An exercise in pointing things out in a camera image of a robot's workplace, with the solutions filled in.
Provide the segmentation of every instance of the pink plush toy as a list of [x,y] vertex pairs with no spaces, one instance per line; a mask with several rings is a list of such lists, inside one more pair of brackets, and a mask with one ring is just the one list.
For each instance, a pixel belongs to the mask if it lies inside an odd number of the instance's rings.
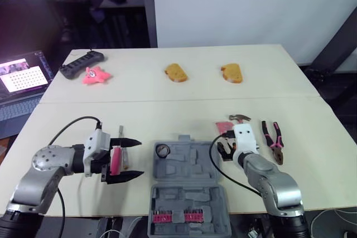
[[111,77],[109,73],[102,71],[99,66],[92,69],[87,67],[85,71],[87,74],[83,78],[83,84],[103,83],[106,79]]

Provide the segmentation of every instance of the plastic case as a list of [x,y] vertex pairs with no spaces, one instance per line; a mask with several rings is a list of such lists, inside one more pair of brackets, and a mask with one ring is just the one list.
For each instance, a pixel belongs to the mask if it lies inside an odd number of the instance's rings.
[[[156,148],[167,145],[162,158]],[[154,178],[148,218],[150,238],[231,237],[225,192],[217,184],[219,173],[209,158],[210,142],[195,142],[181,135],[178,142],[154,147]],[[217,150],[213,159],[218,163]]]

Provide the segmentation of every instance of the laptop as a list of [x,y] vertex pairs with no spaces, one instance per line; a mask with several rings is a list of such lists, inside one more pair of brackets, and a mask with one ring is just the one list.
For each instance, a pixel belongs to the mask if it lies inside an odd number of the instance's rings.
[[0,59],[0,139],[20,133],[53,78],[41,51]]

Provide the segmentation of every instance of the laptop keyboard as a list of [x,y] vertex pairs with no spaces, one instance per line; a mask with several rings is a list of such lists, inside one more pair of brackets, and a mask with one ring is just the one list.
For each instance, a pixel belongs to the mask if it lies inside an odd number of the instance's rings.
[[24,100],[19,103],[9,104],[0,108],[0,121],[18,117],[25,114],[31,114],[41,97]]

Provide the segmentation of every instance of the pink pliers handle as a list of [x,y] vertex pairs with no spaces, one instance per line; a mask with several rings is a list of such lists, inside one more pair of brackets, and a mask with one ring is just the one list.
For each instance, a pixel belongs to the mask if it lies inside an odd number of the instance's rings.
[[264,136],[267,140],[267,146],[269,146],[272,151],[273,151],[273,155],[275,160],[277,161],[278,164],[283,164],[283,153],[281,152],[281,149],[284,147],[284,143],[281,137],[281,131],[279,128],[279,125],[277,122],[273,123],[274,125],[274,129],[277,133],[277,140],[276,142],[273,141],[272,137],[270,137],[268,129],[267,129],[267,123],[265,121],[262,121],[262,129],[263,129],[263,133]]

